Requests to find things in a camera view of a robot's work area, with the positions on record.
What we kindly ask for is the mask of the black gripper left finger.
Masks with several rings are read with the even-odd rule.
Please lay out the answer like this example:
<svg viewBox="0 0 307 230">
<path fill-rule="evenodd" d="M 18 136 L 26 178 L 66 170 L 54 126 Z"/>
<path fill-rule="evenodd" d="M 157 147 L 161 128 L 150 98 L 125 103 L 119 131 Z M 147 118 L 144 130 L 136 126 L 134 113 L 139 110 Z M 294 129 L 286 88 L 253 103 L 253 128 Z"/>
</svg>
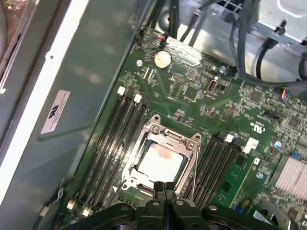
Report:
<svg viewBox="0 0 307 230">
<path fill-rule="evenodd" d="M 134 209 L 119 203 L 88 218 L 69 225 L 70 230 L 162 230 L 165 226 L 165 194 L 163 182 L 154 183 L 154 196 Z"/>
</svg>

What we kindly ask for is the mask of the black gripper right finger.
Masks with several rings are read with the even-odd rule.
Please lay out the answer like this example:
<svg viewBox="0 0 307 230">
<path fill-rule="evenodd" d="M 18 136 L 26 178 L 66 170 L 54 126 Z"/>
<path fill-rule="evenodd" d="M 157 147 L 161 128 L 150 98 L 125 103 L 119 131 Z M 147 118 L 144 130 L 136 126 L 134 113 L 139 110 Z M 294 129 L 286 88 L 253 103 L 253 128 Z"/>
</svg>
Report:
<svg viewBox="0 0 307 230">
<path fill-rule="evenodd" d="M 167 201 L 176 230 L 272 230 L 273 225 L 219 205 L 208 204 L 201 210 L 190 200 L 177 199 L 175 183 L 167 183 Z"/>
</svg>

